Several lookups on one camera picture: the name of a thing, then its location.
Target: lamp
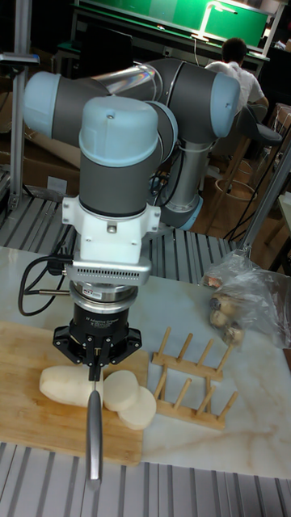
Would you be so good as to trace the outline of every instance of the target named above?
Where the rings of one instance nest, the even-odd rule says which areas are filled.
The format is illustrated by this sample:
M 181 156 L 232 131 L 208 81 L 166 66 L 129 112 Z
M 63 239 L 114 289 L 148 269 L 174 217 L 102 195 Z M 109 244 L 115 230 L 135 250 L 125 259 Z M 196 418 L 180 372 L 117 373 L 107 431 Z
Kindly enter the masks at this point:
M 205 13 L 204 13 L 198 34 L 197 35 L 191 34 L 192 37 L 199 38 L 200 40 L 203 40 L 203 41 L 209 41 L 208 38 L 205 38 L 204 33 L 205 33 L 206 25 L 207 25 L 207 22 L 209 21 L 209 16 L 210 16 L 210 13 L 211 13 L 211 10 L 213 7 L 216 11 L 219 11 L 219 12 L 229 11 L 230 13 L 233 13 L 234 15 L 237 14 L 237 11 L 235 11 L 234 9 L 230 9 L 229 7 L 223 6 L 220 2 L 216 2 L 216 0 L 213 0 L 212 2 L 208 2 L 208 4 L 206 5 Z

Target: plastic bag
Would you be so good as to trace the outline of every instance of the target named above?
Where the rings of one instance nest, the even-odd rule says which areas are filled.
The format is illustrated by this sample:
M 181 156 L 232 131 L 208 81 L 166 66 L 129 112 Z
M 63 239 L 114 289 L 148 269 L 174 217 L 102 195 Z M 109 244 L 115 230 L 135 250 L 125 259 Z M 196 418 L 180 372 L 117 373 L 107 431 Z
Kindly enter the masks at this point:
M 213 323 L 216 326 L 225 320 L 217 328 L 224 328 L 227 344 L 241 344 L 245 330 L 252 328 L 269 334 L 276 347 L 290 348 L 291 278 L 261 269 L 250 260 L 250 254 L 250 247 L 235 250 L 204 275 L 203 285 L 220 286 L 210 301 L 212 323 L 214 310 L 222 314 L 229 310 L 220 321 L 216 314 Z

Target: knife handle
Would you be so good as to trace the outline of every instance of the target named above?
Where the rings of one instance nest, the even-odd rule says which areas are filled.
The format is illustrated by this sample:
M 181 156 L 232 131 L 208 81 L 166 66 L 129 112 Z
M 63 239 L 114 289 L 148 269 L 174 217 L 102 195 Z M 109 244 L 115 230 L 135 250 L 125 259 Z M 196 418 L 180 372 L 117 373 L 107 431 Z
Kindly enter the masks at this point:
M 102 407 L 97 390 L 92 391 L 87 410 L 86 429 L 86 479 L 97 490 L 103 473 Z

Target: wooden peg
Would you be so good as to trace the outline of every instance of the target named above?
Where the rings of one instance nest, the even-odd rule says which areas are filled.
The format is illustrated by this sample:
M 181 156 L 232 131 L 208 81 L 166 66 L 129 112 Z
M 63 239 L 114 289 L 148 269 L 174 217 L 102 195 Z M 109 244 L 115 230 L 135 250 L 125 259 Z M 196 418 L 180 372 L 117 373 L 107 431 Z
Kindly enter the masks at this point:
M 190 379 L 190 377 L 189 377 L 189 378 L 187 378 L 187 380 L 186 380 L 186 382 L 185 382 L 185 384 L 184 384 L 183 388 L 181 389 L 181 391 L 180 391 L 180 393 L 179 393 L 179 396 L 178 396 L 178 398 L 177 398 L 177 400 L 176 400 L 176 402 L 175 402 L 175 404 L 174 404 L 173 409 L 174 409 L 175 411 L 177 411 L 177 409 L 179 408 L 179 405 L 181 404 L 181 402 L 182 402 L 182 400 L 183 400 L 183 397 L 184 397 L 185 393 L 187 392 L 187 390 L 188 390 L 188 388 L 189 388 L 189 386 L 190 386 L 190 384 L 191 384 L 191 383 L 192 383 L 192 379 Z
M 165 395 L 166 395 L 166 382 L 167 382 L 167 365 L 164 364 L 163 367 L 162 367 L 162 373 L 166 373 L 166 379 L 165 379 L 165 382 L 163 383 L 162 385 L 162 389 L 161 389 L 161 393 L 160 393 L 160 400 L 161 401 L 164 401 L 165 400 Z
M 196 416 L 199 416 L 202 413 L 202 411 L 204 411 L 207 402 L 210 400 L 210 398 L 212 397 L 212 395 L 215 392 L 215 390 L 216 390 L 216 386 L 213 386 L 212 388 L 210 388 L 210 390 L 207 393 L 206 397 L 204 397 L 204 399 L 201 402 L 198 410 L 196 411 Z
M 207 376 L 205 378 L 205 380 L 206 380 L 206 395 L 208 395 L 208 393 L 211 389 L 210 377 Z M 207 413 L 211 413 L 211 398 L 209 399 L 209 401 L 206 404 L 206 411 L 207 411 Z
M 198 367 L 198 368 L 199 368 L 200 366 L 202 366 L 203 361 L 205 360 L 206 355 L 209 353 L 209 350 L 210 350 L 210 348 L 211 348 L 211 346 L 212 346 L 212 345 L 213 345 L 213 339 L 210 339 L 210 341 L 209 341 L 209 343 L 208 343 L 207 347 L 205 348 L 205 350 L 204 350 L 204 352 L 203 352 L 202 356 L 200 357 L 200 359 L 199 359 L 199 361 L 198 361 L 198 363 L 197 363 L 197 367 Z
M 161 378 L 158 382 L 158 386 L 154 392 L 154 398 L 156 399 L 156 401 L 158 400 L 158 395 L 161 393 L 162 387 L 163 387 L 164 383 L 166 382 L 166 378 L 167 378 L 167 372 L 162 372 Z
M 193 334 L 190 333 L 189 336 L 187 337 L 184 345 L 181 348 L 181 352 L 179 353 L 179 355 L 177 357 L 177 363 L 180 363 L 182 361 L 185 351 L 188 349 L 188 346 L 192 340 L 192 337 L 193 337 Z
M 233 345 L 230 345 L 230 346 L 228 347 L 228 349 L 226 350 L 226 353 L 223 355 L 223 357 L 222 357 L 222 359 L 221 359 L 221 362 L 220 362 L 220 363 L 218 364 L 218 366 L 217 366 L 217 373 L 220 373 L 220 372 L 221 372 L 222 367 L 223 367 L 223 365 L 226 363 L 226 361 L 227 361 L 227 359 L 228 359 L 228 357 L 229 357 L 229 355 L 230 355 L 230 353 L 231 353 L 231 351 L 232 351 L 232 349 L 233 349 L 233 348 L 234 348 L 234 346 L 233 346 Z
M 168 326 L 168 327 L 167 327 L 167 330 L 166 330 L 166 332 L 165 332 L 165 335 L 164 335 L 164 337 L 162 338 L 161 346 L 160 346 L 159 351 L 158 351 L 158 358 L 160 358 L 160 357 L 161 357 L 161 355 L 162 355 L 162 353 L 163 353 L 163 350 L 164 350 L 164 348 L 165 348 L 165 346 L 166 346 L 166 343 L 167 343 L 167 340 L 168 340 L 168 338 L 169 338 L 170 333 L 171 333 L 171 327 L 170 327 L 170 326 Z
M 224 410 L 222 410 L 220 415 L 217 417 L 217 421 L 218 422 L 221 422 L 222 420 L 224 420 L 224 417 L 226 416 L 226 413 L 228 413 L 228 411 L 230 410 L 231 406 L 235 403 L 237 398 L 238 398 L 238 392 L 235 391 L 231 395 L 231 397 L 230 397 L 229 401 L 227 402 L 226 407 L 224 408 Z

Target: white shirt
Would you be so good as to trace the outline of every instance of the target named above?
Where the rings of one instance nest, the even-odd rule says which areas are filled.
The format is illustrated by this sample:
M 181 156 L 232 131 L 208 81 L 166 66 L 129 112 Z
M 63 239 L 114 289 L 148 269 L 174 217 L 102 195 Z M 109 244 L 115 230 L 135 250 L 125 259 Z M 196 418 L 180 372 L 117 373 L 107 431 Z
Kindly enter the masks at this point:
M 237 112 L 239 112 L 248 102 L 255 103 L 264 97 L 264 93 L 255 75 L 242 69 L 235 61 L 231 61 L 230 63 L 215 61 L 214 63 L 210 63 L 210 65 L 205 66 L 205 68 L 207 70 L 212 70 L 213 72 L 223 72 L 224 74 L 238 80 L 241 91 L 238 99 Z

